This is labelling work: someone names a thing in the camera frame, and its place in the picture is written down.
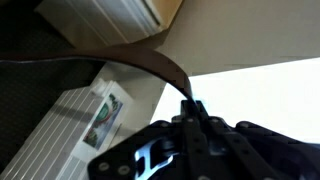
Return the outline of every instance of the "dark brown strap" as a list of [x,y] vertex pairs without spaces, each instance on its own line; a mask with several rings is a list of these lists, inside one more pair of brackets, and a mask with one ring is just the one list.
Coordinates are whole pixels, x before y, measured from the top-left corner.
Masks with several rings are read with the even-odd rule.
[[60,60],[86,59],[112,61],[143,69],[177,88],[192,100],[191,84],[187,74],[166,56],[135,45],[118,45],[101,50],[70,51],[57,54],[0,55],[0,62],[32,63]]

